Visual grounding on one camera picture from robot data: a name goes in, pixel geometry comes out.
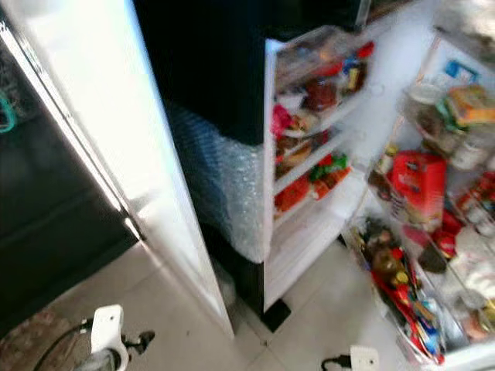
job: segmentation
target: red box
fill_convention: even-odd
[[[394,158],[392,184],[405,197],[410,220],[428,232],[442,225],[446,169],[443,158],[429,153],[402,151]]]

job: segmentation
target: bubble wrap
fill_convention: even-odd
[[[263,146],[244,145],[172,102],[167,116],[198,220],[215,226],[232,247],[263,261]]]

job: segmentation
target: refrigerator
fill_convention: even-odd
[[[493,39],[489,41],[493,35],[488,36],[490,31],[483,26],[470,28],[472,19],[463,23],[459,14],[466,14],[458,11],[466,3],[412,2],[368,22],[360,32],[320,24],[286,39],[239,21],[240,26],[226,26],[232,27],[232,33],[222,33],[219,39],[204,43],[202,33],[201,43],[195,44],[194,38],[178,35],[168,44],[159,33],[160,27],[167,33],[167,26],[158,27],[150,9],[136,2],[207,248],[230,271],[240,296],[272,331],[290,313],[282,300],[284,293],[333,241],[341,240],[357,252],[357,269],[370,272],[377,303],[397,324],[398,341],[412,365],[467,369],[469,364],[482,369],[495,363],[493,336],[473,339],[466,331],[466,321],[480,308],[464,312],[457,308],[456,300],[470,290],[468,274],[456,271],[452,256],[443,257],[448,261],[444,275],[423,271],[418,249],[424,249],[426,242],[423,247],[411,246],[417,241],[411,242],[407,227],[419,229],[434,246],[436,237],[425,221],[397,213],[397,209],[402,214],[411,211],[407,202],[413,197],[394,203],[389,195],[384,202],[376,186],[369,184],[374,170],[392,161],[394,148],[399,153],[433,153],[445,164],[445,170],[439,170],[446,174],[440,187],[442,201],[455,213],[461,190],[486,170],[483,162],[474,170],[460,171],[451,164],[452,148],[438,156],[432,148],[436,140],[409,112],[416,86],[420,90],[433,86],[436,100],[446,97],[452,87],[474,82],[489,95],[495,92]],[[479,15],[483,6],[476,5],[467,18]],[[238,20],[228,9],[221,11],[231,15],[228,22]],[[485,14],[486,19],[493,16],[489,11]],[[452,18],[457,22],[453,28]],[[174,54],[176,44],[180,48]],[[181,73],[185,49],[190,58],[186,73]],[[492,145],[487,147],[491,154]],[[391,179],[384,177],[383,182],[389,190],[394,188]],[[442,343],[435,349],[421,343],[425,340],[415,332],[421,330],[411,330],[387,299],[384,304],[372,264],[356,243],[356,233],[363,233],[363,222],[371,216],[391,225],[411,259],[411,269],[421,273],[422,305],[431,298],[438,321],[447,318],[444,326],[450,333],[442,333]],[[475,243],[486,250],[483,259],[493,266],[491,241],[480,236],[465,215],[456,218],[464,229],[474,231]],[[453,280],[451,290],[446,292],[449,280]],[[485,299],[483,305],[490,306],[490,297]]]

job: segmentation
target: tiled floor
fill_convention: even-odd
[[[405,369],[394,330],[379,316],[366,277],[338,243],[301,277],[285,301],[292,314],[275,334],[237,301],[230,310],[236,332],[231,341],[196,308],[166,267],[138,245],[53,307],[79,320],[98,306],[119,303],[126,333],[155,330],[155,341],[146,354],[133,359],[129,371],[316,371],[322,359],[349,352],[352,344],[376,348],[380,370]]]

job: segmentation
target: black cable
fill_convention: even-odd
[[[334,358],[324,359],[322,362],[322,371],[328,371],[328,369],[325,367],[327,363],[336,363],[337,365],[340,365],[340,367],[344,367],[346,369],[351,368],[350,356],[345,354],[341,354],[340,356]]]
[[[93,327],[93,319],[87,318],[87,319],[84,319],[80,323],[80,325],[74,326],[73,328],[70,328],[69,330],[65,331],[43,353],[42,357],[39,359],[38,363],[36,364],[36,366],[34,366],[34,369],[32,369],[32,371],[39,371],[39,369],[41,368],[41,365],[43,364],[43,362],[45,362],[46,357],[48,357],[50,355],[50,353],[55,349],[55,347],[59,344],[59,342],[61,342],[63,339],[65,339],[68,335],[72,334],[73,332],[82,332],[82,331],[91,330],[92,327]]]

